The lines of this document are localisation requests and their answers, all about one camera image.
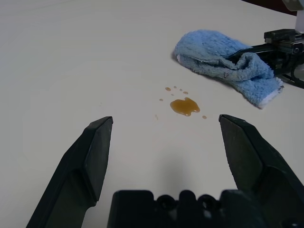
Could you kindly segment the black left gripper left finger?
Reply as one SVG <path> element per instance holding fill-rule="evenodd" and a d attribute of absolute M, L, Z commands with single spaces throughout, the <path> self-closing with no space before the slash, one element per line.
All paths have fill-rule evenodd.
<path fill-rule="evenodd" d="M 113 118 L 91 122 L 64 153 L 28 228 L 80 228 L 100 199 L 108 165 Z"/>

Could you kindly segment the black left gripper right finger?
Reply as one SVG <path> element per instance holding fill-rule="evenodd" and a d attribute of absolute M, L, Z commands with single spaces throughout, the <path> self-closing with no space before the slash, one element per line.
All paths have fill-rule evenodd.
<path fill-rule="evenodd" d="M 255 126 L 219 116 L 226 158 L 236 186 L 252 193 L 272 228 L 304 226 L 304 186 Z"/>

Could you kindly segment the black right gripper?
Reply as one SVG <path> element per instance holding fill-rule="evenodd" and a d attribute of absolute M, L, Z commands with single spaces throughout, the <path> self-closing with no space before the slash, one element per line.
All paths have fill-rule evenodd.
<path fill-rule="evenodd" d="M 244 53 L 255 53 L 262 60 L 272 56 L 268 64 L 274 74 L 292 86 L 304 89 L 304 82 L 295 75 L 295 70 L 304 64 L 304 34 L 295 29 L 280 29 L 264 33 L 266 44 L 242 49 L 227 57 L 237 63 Z"/>

